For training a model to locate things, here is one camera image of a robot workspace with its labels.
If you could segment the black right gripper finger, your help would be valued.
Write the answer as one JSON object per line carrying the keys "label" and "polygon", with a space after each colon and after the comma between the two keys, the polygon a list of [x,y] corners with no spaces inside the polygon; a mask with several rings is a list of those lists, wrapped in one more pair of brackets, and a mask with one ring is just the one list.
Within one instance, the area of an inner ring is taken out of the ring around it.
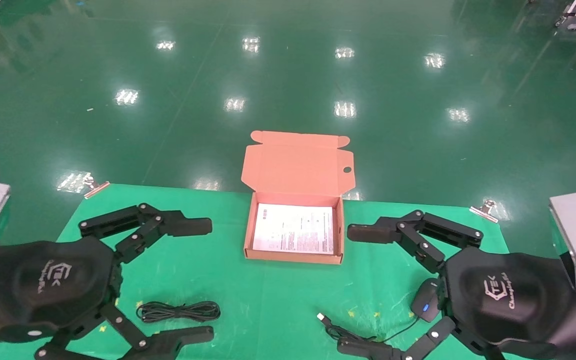
{"label": "black right gripper finger", "polygon": [[427,239],[439,240],[458,249],[480,248],[483,233],[450,219],[413,210],[400,217],[381,216],[374,224],[350,224],[347,237],[353,242],[398,244],[431,274],[438,274],[445,255]]}
{"label": "black right gripper finger", "polygon": [[450,336],[457,338],[474,354],[487,360],[498,360],[492,355],[494,338],[499,337],[499,321],[485,321],[482,326],[465,326],[455,323],[451,317],[442,317],[407,350],[401,350],[383,342],[341,337],[337,341],[339,353],[365,358],[367,360],[424,360],[432,351]]}

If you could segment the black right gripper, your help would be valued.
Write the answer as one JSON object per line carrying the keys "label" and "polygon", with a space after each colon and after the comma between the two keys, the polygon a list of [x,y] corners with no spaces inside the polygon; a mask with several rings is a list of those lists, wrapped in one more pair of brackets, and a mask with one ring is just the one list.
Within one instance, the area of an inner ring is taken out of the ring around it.
{"label": "black right gripper", "polygon": [[553,336],[576,301],[557,259],[469,247],[439,271],[441,314],[473,352],[555,352]]}

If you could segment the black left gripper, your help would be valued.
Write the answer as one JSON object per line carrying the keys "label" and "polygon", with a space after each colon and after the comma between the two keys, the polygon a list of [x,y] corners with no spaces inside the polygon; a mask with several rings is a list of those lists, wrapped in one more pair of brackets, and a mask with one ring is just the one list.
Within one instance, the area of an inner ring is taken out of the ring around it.
{"label": "black left gripper", "polygon": [[[109,321],[130,344],[124,360],[175,360],[184,346],[214,339],[212,326],[165,330],[146,336],[115,305],[122,283],[114,251],[94,237],[67,243],[37,241],[0,246],[0,343],[51,338],[37,360],[91,360],[67,350]],[[146,323],[172,319],[214,321],[214,304],[142,304]]]}

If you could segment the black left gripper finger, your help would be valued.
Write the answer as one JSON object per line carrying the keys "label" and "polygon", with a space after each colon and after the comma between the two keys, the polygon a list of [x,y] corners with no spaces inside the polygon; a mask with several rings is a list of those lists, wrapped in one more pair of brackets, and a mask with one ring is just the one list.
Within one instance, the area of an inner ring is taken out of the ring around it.
{"label": "black left gripper finger", "polygon": [[164,236],[205,236],[213,230],[210,218],[187,218],[180,210],[159,210],[140,203],[85,219],[78,224],[81,236],[98,240],[132,231],[115,246],[114,258],[129,264]]}

